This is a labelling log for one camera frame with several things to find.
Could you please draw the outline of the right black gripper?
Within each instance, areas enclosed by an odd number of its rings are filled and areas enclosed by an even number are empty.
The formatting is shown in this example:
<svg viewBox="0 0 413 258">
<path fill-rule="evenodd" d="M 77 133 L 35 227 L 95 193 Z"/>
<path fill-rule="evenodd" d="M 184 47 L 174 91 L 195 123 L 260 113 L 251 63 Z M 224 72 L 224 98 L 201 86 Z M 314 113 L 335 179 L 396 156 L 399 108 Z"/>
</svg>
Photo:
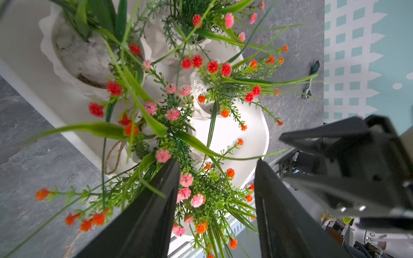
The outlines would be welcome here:
<svg viewBox="0 0 413 258">
<path fill-rule="evenodd" d="M 305 152 L 337 152 L 348 146 L 342 161 L 343 178 L 281 178 L 333 215 L 413 217 L 413 163 L 389 118 L 351 117 L 313 129 L 285 132 L 279 140 Z"/>
</svg>

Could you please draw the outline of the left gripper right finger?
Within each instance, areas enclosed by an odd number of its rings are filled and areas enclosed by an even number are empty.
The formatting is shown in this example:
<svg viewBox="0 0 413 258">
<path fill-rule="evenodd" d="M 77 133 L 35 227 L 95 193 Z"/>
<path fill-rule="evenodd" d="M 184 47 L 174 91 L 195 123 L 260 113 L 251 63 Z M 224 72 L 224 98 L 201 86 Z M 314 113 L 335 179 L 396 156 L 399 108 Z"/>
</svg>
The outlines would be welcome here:
<svg viewBox="0 0 413 258">
<path fill-rule="evenodd" d="M 263 258 L 347 258 L 271 167 L 258 160 L 254 196 Z"/>
</svg>

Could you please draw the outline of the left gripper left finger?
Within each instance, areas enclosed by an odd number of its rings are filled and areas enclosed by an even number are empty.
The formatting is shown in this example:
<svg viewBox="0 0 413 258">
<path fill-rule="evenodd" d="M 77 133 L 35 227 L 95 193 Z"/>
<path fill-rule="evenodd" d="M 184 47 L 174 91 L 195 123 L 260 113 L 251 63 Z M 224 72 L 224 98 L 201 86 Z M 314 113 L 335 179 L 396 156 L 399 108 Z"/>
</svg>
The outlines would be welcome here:
<svg viewBox="0 0 413 258">
<path fill-rule="evenodd" d="M 180 167 L 170 159 L 153 179 L 161 192 L 144 190 L 94 238 L 79 258 L 165 258 L 172 237 Z"/>
</svg>

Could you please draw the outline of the orange flower pot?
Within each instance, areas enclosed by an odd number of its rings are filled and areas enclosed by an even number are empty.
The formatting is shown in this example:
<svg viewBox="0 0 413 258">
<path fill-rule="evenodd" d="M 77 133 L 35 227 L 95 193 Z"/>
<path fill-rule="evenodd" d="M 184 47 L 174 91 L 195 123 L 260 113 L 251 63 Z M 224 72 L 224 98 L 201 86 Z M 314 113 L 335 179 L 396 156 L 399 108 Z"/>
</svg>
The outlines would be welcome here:
<svg viewBox="0 0 413 258">
<path fill-rule="evenodd" d="M 144 190 L 154 192 L 151 186 L 154 177 L 167 161 L 177 158 L 180 180 L 172 234 L 176 237 L 191 234 L 195 247 L 203 249 L 210 258 L 221 251 L 235 249 L 238 242 L 226 217 L 232 215 L 244 226 L 255 230 L 252 224 L 255 209 L 251 206 L 254 185 L 235 187 L 232 183 L 237 175 L 235 170 L 223 170 L 222 162 L 243 143 L 242 139 L 237 139 L 220 155 L 196 165 L 189 146 L 182 139 L 163 138 L 159 148 L 150 150 L 145 135 L 135 137 L 134 146 L 140 157 L 136 166 L 106 180 L 102 192 L 86 188 L 81 192 L 72 189 L 62 193 L 67 207 L 78 202 L 86 205 L 85 209 L 70 213 L 65 224 L 78 224 L 82 232 L 103 226 L 115 209 L 126 208 Z"/>
</svg>

